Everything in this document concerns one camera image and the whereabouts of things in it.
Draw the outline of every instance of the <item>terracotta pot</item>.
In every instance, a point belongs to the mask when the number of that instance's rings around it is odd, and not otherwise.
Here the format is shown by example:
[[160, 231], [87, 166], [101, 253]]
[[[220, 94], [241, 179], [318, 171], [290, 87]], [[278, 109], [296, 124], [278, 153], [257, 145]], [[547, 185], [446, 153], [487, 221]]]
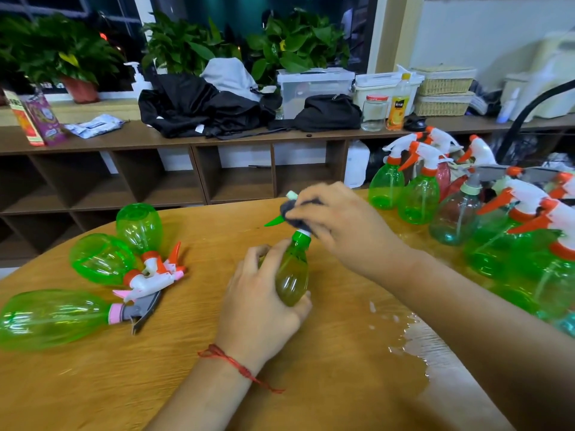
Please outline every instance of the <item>terracotta pot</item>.
[[96, 86], [93, 83], [73, 79], [72, 77], [62, 77], [61, 80], [76, 104], [97, 103], [100, 101]]

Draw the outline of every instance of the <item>hand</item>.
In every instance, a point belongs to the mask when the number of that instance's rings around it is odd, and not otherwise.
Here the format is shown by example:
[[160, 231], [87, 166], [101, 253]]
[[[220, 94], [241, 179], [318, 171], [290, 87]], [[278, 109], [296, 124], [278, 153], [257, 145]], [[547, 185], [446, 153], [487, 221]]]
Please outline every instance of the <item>hand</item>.
[[[324, 204], [305, 204], [319, 198]], [[302, 219], [330, 253], [359, 275], [384, 286], [410, 264], [414, 250], [399, 239], [377, 211], [343, 183], [301, 191], [289, 219]]]
[[[249, 248], [228, 283], [216, 344], [257, 374], [298, 331], [312, 309], [309, 291], [293, 306], [276, 293], [276, 273], [290, 239]], [[258, 269], [261, 256], [266, 256]]]

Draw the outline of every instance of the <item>wicker basket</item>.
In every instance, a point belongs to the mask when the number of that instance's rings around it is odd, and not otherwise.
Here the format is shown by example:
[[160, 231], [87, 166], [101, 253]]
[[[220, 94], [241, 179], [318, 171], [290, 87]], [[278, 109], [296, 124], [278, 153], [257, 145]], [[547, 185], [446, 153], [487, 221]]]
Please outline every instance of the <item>wicker basket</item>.
[[426, 77], [418, 91], [420, 95], [425, 96], [467, 92], [477, 74], [474, 68], [443, 65], [414, 68], [414, 70]]
[[415, 101], [417, 116], [462, 116], [465, 115], [473, 92], [448, 95], [419, 96]]

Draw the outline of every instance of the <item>jar lid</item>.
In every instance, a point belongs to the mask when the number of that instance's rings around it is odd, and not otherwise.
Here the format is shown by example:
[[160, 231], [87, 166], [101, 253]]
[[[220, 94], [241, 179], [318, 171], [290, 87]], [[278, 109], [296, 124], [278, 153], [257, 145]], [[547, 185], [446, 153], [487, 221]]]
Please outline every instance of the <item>jar lid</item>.
[[368, 95], [366, 99], [369, 101], [387, 101], [388, 98], [388, 96], [383, 95]]

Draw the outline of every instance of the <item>red string bracelet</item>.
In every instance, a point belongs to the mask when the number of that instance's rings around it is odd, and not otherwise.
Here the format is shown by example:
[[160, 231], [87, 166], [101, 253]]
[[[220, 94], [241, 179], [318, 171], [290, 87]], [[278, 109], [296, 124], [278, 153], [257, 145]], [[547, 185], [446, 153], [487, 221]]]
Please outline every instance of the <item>red string bracelet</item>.
[[235, 361], [232, 357], [227, 356], [226, 353], [224, 351], [222, 351], [216, 344], [211, 344], [210, 346], [208, 346], [207, 349], [204, 349], [203, 351], [199, 351], [198, 355], [203, 359], [222, 359], [222, 360], [225, 360], [226, 362], [228, 362], [232, 366], [234, 366], [234, 368], [236, 368], [237, 371], [240, 372], [242, 377], [246, 377], [246, 378], [252, 380], [254, 383], [257, 383], [260, 386], [268, 389], [272, 393], [283, 393], [285, 391], [284, 388], [272, 388], [268, 383], [258, 380], [256, 377], [254, 377], [252, 375], [252, 373], [249, 371], [249, 369], [247, 367], [242, 366], [240, 363]]

